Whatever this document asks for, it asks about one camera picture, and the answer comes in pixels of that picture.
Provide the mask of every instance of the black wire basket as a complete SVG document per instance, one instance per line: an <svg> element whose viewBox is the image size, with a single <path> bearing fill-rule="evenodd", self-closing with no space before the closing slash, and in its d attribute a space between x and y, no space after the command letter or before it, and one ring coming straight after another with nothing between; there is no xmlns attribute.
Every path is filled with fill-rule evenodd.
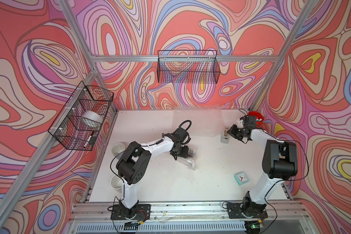
<svg viewBox="0 0 351 234"><path fill-rule="evenodd" d="M160 50L159 83L217 83L220 66L216 50Z"/></svg>
<svg viewBox="0 0 351 234"><path fill-rule="evenodd" d="M108 109L112 104L113 96L114 94L109 90L99 86L83 84L81 93L61 124L55 128L52 127L53 122L48 132L66 149L92 151L107 117ZM87 111L96 113L97 115L94 115L100 116L99 119L102 119L102 122L83 116Z"/></svg>

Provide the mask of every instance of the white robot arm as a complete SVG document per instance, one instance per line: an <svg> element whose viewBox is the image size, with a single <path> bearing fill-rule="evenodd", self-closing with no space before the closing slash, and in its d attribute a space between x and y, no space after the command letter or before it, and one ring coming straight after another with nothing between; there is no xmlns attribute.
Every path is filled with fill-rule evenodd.
<svg viewBox="0 0 351 234"><path fill-rule="evenodd" d="M264 149L264 156L263 173L255 187L244 196L239 206L240 211L236 212L241 212L246 218L267 218L265 207L268 197L277 186L297 174L298 151L295 143L277 139L265 130L258 129L255 116L242 117L239 125L240 127L237 127L234 124L228 134L240 141L243 141L244 137L255 141Z"/></svg>
<svg viewBox="0 0 351 234"><path fill-rule="evenodd" d="M189 123L186 129L182 126ZM117 162L118 174L124 181L122 186L122 198L119 201L120 212L125 218L133 218L138 209L138 186L137 183L144 176L151 157L170 152L177 160L177 157L187 157L188 146L191 138L187 130L191 126L191 121L186 120L179 125L173 133L162 134L162 137L150 143L138 144L131 142L127 150L122 154Z"/></svg>

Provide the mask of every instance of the metal rail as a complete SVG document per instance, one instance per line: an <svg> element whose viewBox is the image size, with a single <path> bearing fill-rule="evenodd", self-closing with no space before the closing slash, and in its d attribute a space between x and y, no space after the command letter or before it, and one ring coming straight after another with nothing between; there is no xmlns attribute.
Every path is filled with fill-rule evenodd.
<svg viewBox="0 0 351 234"><path fill-rule="evenodd" d="M85 84L91 84L95 76L96 71L91 70L84 80ZM71 106L74 104L81 91L82 88L77 89L75 94L72 97L70 97L70 101L62 110L60 117L55 121L54 126L58 126L61 124L61 121L65 118L66 114L69 111L69 108L71 108ZM10 186L9 190L5 193L4 197L0 200L0 230L3 227L5 221L12 213L17 202L22 197L24 191L27 189L27 186L30 184L34 175L39 170L42 162L47 157L49 151L51 150L55 142L56 139L47 132L46 137L43 138L42 142L39 144L38 148L35 150L35 152L31 156L29 161L26 163L22 171L19 173L16 180Z"/></svg>
<svg viewBox="0 0 351 234"><path fill-rule="evenodd" d="M276 72L280 69L282 61L285 59L287 52L290 50L290 47L296 36L299 34L300 30L302 29L305 21L307 20L309 14L311 13L313 7L316 5L318 0L306 0L302 9L299 12L298 17L296 18L293 27L290 29L289 35L287 35L284 43L279 52L278 61L272 64L271 68L268 71L265 79L261 83L259 90L256 92L250 106L249 110L257 110L259 103L261 102L265 92L267 91L269 84L274 79Z"/></svg>
<svg viewBox="0 0 351 234"><path fill-rule="evenodd" d="M75 39L77 40L77 42L79 44L79 47L82 49L82 53L84 55L84 58L86 59L87 63L89 64L90 68L92 70L97 71L98 68L96 67L96 64L93 62L93 60L91 58L91 50L86 43L86 40L82 34L81 28L79 27L77 18L75 17L74 12L69 5L69 2L67 0L59 0L59 5L60 5L60 8L61 8L65 18L66 18L66 21L68 22L68 24L70 26L70 29L71 29ZM105 89L107 88L100 73L98 73L97 82L98 82L100 87L105 88Z"/></svg>
<svg viewBox="0 0 351 234"><path fill-rule="evenodd" d="M172 55L166 57L181 57L186 55ZM92 61L98 62L157 62L157 55L91 55ZM277 55L217 55L218 62L277 62Z"/></svg>
<svg viewBox="0 0 351 234"><path fill-rule="evenodd" d="M277 211L277 219L307 219L307 211L301 201L269 200ZM141 202L151 204L149 222L161 221L215 221L229 220L228 212L222 207L222 201L184 201L184 202ZM107 210L112 203L86 202L76 204L70 216L74 222L111 222L111 212ZM276 212L267 206L268 220L276 217ZM258 219L234 219L252 221Z"/></svg>
<svg viewBox="0 0 351 234"><path fill-rule="evenodd" d="M91 186L95 184L96 177L98 176L98 172L101 166L101 162L103 161L104 153L107 150L108 142L110 139L110 136L112 135L113 127L117 119L118 112L114 113L112 123L110 124L107 132L107 137L104 140L103 147L100 149L98 156L96 157L94 169L92 170L92 174L90 176L90 179L88 180L88 184L86 186L86 190L84 191L84 195L82 198L83 203L86 202L87 196L89 195L89 191Z"/></svg>

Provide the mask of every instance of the psychedelic wallpaper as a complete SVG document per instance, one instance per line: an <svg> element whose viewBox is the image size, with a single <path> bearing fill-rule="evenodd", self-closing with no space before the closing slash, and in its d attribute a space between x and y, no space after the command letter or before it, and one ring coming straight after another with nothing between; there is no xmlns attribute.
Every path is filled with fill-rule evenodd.
<svg viewBox="0 0 351 234"><path fill-rule="evenodd" d="M0 199L88 73L55 1L0 1ZM92 152L54 145L2 234L62 229L84 193L111 118Z"/></svg>
<svg viewBox="0 0 351 234"><path fill-rule="evenodd" d="M162 49L216 49L220 55L276 55L302 0L71 1L95 55L157 55ZM119 109L177 105L248 107L271 63L222 62L217 84L159 84L157 63L102 62Z"/></svg>
<svg viewBox="0 0 351 234"><path fill-rule="evenodd" d="M276 137L301 142L310 163L290 184L320 233L351 234L351 1L320 1L259 111ZM303 152L296 178L307 172Z"/></svg>

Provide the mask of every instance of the white roll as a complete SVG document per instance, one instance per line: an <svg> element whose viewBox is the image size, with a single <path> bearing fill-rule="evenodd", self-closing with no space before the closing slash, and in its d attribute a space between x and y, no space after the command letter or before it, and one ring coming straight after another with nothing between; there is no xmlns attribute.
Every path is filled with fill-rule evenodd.
<svg viewBox="0 0 351 234"><path fill-rule="evenodd" d="M90 110L86 110L82 115L82 117L86 118L86 119L83 119L84 123L87 126L90 126L92 128L98 128L100 124L103 122L103 118L100 115Z"/></svg>

